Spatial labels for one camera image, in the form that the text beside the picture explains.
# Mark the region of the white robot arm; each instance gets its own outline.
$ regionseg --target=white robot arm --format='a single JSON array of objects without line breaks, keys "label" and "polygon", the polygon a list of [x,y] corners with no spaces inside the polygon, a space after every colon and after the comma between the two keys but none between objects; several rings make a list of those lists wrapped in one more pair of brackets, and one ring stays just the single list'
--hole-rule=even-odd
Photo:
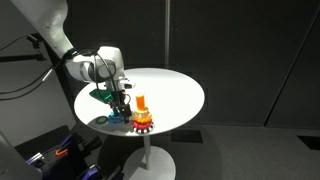
[{"label": "white robot arm", "polygon": [[[118,91],[125,87],[132,87],[124,75],[121,52],[115,47],[101,47],[97,56],[84,56],[77,53],[63,31],[63,23],[68,14],[66,0],[11,0],[12,3],[29,20],[44,40],[60,59],[66,59],[66,67],[72,77],[85,82],[103,82],[110,78],[116,82]],[[110,67],[110,76],[103,58]],[[114,87],[107,83],[107,88],[114,91]]]}]

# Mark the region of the colorful toy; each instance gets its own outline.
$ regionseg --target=colorful toy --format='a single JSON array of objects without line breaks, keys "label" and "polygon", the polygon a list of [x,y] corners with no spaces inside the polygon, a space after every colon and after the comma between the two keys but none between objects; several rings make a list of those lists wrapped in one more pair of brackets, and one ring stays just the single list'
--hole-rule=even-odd
[{"label": "colorful toy", "polygon": [[137,110],[133,112],[133,130],[138,134],[146,134],[153,130],[152,114],[145,106],[144,95],[136,96]]}]

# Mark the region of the table base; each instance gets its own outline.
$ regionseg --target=table base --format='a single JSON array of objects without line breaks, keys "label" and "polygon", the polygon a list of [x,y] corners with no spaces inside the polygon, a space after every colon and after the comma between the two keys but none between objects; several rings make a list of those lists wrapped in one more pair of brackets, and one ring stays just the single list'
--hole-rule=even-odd
[{"label": "table base", "polygon": [[125,180],[174,180],[176,166],[170,154],[162,148],[151,146],[149,170],[145,157],[145,148],[132,153],[124,165]]}]

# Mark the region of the dark background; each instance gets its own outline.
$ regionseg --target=dark background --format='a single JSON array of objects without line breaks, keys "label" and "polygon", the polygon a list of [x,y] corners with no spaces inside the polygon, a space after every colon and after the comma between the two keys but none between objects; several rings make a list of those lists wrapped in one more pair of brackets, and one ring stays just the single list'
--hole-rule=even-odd
[{"label": "dark background", "polygon": [[[165,67],[164,0],[68,4],[65,31],[77,49],[116,46],[125,69]],[[320,129],[318,19],[267,118],[318,5],[317,0],[171,1],[169,67],[198,81],[206,95],[190,123],[263,126],[268,120],[267,127]],[[69,82],[76,96],[84,84]]]}]

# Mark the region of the cable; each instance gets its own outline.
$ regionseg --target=cable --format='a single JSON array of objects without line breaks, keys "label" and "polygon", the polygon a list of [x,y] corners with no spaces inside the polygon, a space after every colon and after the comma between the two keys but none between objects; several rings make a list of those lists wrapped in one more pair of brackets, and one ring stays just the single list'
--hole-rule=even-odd
[{"label": "cable", "polygon": [[128,105],[130,102],[131,102],[131,96],[129,94],[126,94],[126,93],[123,93],[124,95],[128,96],[129,97],[129,101],[126,105]]},{"label": "cable", "polygon": [[98,93],[99,93],[99,96],[101,98],[101,100],[106,103],[106,101],[104,100],[104,98],[102,97],[102,94],[101,94],[101,91],[99,89],[99,85],[97,83],[97,59],[96,59],[96,55],[93,56],[94,57],[94,72],[93,72],[93,78],[94,78],[94,81],[95,81],[95,84],[96,84],[96,88],[98,90]]},{"label": "cable", "polygon": [[108,63],[100,56],[100,54],[99,54],[98,52],[97,52],[96,54],[100,57],[101,61],[102,61],[102,62],[104,63],[104,65],[107,67],[107,70],[108,70],[108,72],[109,72],[109,75],[111,76],[112,86],[113,86],[114,91],[115,91],[116,94],[117,94],[117,99],[118,99],[118,103],[119,103],[119,106],[120,106],[121,103],[120,103],[120,97],[119,97],[119,94],[118,94],[118,89],[117,89],[116,83],[114,82],[114,79],[113,79],[113,77],[112,77],[112,74],[111,74],[111,70],[110,70],[110,68],[109,68],[109,65],[108,65]]},{"label": "cable", "polygon": [[[23,94],[21,94],[21,95],[19,95],[19,96],[10,97],[10,98],[0,98],[0,101],[8,101],[8,100],[13,100],[13,99],[18,99],[18,98],[20,98],[20,97],[23,97],[23,96],[25,96],[25,95],[30,94],[31,92],[33,92],[34,90],[36,90],[38,87],[40,87],[41,84],[42,84],[45,80],[47,80],[47,78],[48,78],[49,75],[52,73],[52,71],[55,70],[60,64],[61,64],[61,61],[60,61],[58,64],[56,64],[55,66],[51,66],[49,70],[45,71],[46,75],[44,76],[44,78],[42,79],[42,81],[41,81],[39,84],[37,84],[34,88],[32,88],[31,90],[29,90],[29,91],[27,91],[27,92],[25,92],[25,93],[23,93]],[[27,85],[27,86],[28,86],[28,87],[31,86],[31,85],[34,84],[36,81],[37,81],[37,80],[35,80],[34,82],[30,83],[30,84]]]},{"label": "cable", "polygon": [[38,87],[40,87],[40,85],[43,83],[44,81],[41,81],[37,86],[35,86],[34,88],[32,88],[30,91],[24,93],[24,94],[21,94],[19,96],[16,96],[16,97],[11,97],[11,98],[2,98],[0,99],[0,101],[8,101],[8,100],[13,100],[13,99],[18,99],[20,97],[23,97],[27,94],[30,94],[31,92],[33,92],[34,90],[36,90]]},{"label": "cable", "polygon": [[8,45],[0,48],[0,51],[3,51],[4,49],[6,49],[6,48],[8,48],[9,46],[11,46],[13,43],[15,43],[15,42],[17,42],[18,40],[20,40],[20,39],[22,39],[22,38],[25,38],[25,37],[28,37],[28,36],[24,35],[24,36],[21,36],[21,37],[15,39],[14,41],[12,41],[11,43],[9,43]]},{"label": "cable", "polygon": [[23,89],[26,89],[30,86],[32,86],[34,83],[36,83],[41,77],[43,77],[46,73],[49,72],[49,70],[53,68],[53,66],[51,66],[50,68],[48,68],[46,71],[44,71],[39,77],[37,77],[35,80],[33,80],[31,83],[27,84],[26,86],[24,87],[21,87],[21,88],[18,88],[16,90],[12,90],[12,91],[5,91],[5,92],[0,92],[0,94],[10,94],[10,93],[14,93],[14,92],[18,92],[18,91],[21,91]]}]

